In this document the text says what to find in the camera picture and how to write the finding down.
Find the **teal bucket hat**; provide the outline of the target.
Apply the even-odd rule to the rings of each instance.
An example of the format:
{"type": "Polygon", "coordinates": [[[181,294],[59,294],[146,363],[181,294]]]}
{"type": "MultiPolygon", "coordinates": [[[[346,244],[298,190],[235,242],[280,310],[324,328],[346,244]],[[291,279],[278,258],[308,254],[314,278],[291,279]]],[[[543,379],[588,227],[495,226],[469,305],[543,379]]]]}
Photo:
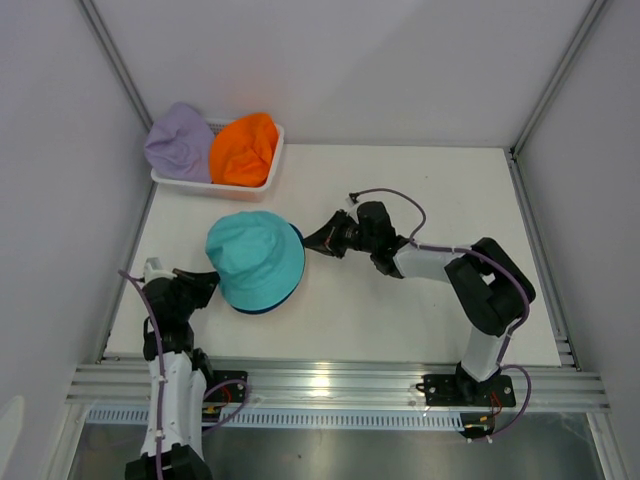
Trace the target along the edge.
{"type": "Polygon", "coordinates": [[[232,307],[260,310],[279,302],[298,283],[305,254],[289,222],[268,211],[243,211],[209,230],[205,253],[220,275],[232,307]]]}

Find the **dark blue bucket hat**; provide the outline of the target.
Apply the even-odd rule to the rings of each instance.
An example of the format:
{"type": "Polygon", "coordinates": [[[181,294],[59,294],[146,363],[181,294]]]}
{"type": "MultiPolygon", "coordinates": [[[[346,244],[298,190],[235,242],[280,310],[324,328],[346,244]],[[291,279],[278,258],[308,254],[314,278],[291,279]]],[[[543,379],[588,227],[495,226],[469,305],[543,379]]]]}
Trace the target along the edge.
{"type": "Polygon", "coordinates": [[[289,298],[294,294],[294,292],[298,289],[298,287],[299,287],[299,285],[300,285],[300,283],[301,283],[301,281],[302,281],[303,275],[304,275],[304,268],[305,268],[305,266],[306,266],[306,253],[304,252],[304,245],[303,245],[303,243],[304,243],[304,237],[303,237],[303,235],[302,235],[302,232],[301,232],[301,231],[300,231],[300,230],[299,230],[299,229],[298,229],[294,224],[289,223],[289,225],[290,225],[290,227],[291,227],[291,228],[296,232],[296,235],[298,236],[299,242],[300,242],[300,243],[301,243],[301,245],[303,246],[303,253],[305,254],[305,264],[304,264],[304,266],[303,266],[301,276],[300,276],[300,278],[298,279],[298,283],[297,283],[297,284],[293,287],[293,289],[292,289],[292,290],[291,290],[291,291],[290,291],[290,292],[289,292],[285,297],[283,297],[279,302],[277,302],[277,303],[275,303],[275,304],[273,304],[273,305],[271,305],[271,306],[269,306],[269,307],[266,307],[266,308],[264,308],[264,309],[260,309],[260,310],[247,310],[247,309],[240,309],[240,308],[237,308],[237,307],[235,307],[235,306],[233,306],[233,305],[232,305],[232,308],[233,308],[235,311],[237,311],[237,312],[239,312],[239,313],[241,313],[241,314],[245,314],[245,315],[252,315],[252,316],[258,316],[258,315],[267,314],[267,313],[269,313],[269,312],[271,312],[271,311],[273,311],[273,310],[278,309],[282,304],[284,304],[285,302],[287,302],[287,300],[288,300],[288,299],[289,299],[289,298]]]}

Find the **orange bucket hat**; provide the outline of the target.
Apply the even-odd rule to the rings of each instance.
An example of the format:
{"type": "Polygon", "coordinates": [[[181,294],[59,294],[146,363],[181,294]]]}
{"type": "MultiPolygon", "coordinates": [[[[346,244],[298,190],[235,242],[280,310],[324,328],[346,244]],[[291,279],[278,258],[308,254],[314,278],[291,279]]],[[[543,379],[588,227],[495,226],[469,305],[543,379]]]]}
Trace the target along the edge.
{"type": "Polygon", "coordinates": [[[209,152],[213,184],[257,188],[267,180],[279,133],[267,113],[231,122],[215,135],[209,152]]]}

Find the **lavender bucket hat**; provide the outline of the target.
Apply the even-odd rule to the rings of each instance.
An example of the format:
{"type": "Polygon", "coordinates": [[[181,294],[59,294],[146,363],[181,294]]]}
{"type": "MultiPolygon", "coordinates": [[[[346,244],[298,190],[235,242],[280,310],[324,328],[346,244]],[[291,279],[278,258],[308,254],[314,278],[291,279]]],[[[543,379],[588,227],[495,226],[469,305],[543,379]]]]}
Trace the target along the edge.
{"type": "Polygon", "coordinates": [[[165,178],[211,183],[209,153],[214,139],[204,118],[188,104],[177,102],[152,125],[144,155],[165,178]]]}

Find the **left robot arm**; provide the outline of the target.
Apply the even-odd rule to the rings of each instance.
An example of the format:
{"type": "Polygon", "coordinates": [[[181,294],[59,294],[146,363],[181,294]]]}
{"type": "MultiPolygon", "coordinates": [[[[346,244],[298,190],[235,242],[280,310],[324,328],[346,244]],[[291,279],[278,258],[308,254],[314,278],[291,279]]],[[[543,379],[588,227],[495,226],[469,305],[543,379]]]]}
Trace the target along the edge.
{"type": "Polygon", "coordinates": [[[193,313],[206,307],[216,273],[164,269],[145,262],[143,276],[127,273],[147,310],[143,357],[151,377],[146,436],[140,457],[125,467],[127,479],[210,479],[202,450],[202,407],[216,388],[208,356],[194,346],[193,313]]]}

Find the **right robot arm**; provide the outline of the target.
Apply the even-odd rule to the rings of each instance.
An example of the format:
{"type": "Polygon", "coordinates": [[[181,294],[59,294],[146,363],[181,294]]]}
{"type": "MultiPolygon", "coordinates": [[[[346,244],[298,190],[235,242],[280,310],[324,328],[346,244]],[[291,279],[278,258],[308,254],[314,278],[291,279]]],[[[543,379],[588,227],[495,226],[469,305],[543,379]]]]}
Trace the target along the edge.
{"type": "Polygon", "coordinates": [[[380,273],[393,278],[449,284],[472,325],[469,342],[454,373],[426,374],[417,390],[429,406],[480,407],[492,398],[514,406],[501,363],[536,291],[494,239],[483,237],[469,247],[419,244],[396,232],[382,202],[369,201],[353,212],[336,211],[303,244],[334,258],[365,252],[380,273]]]}

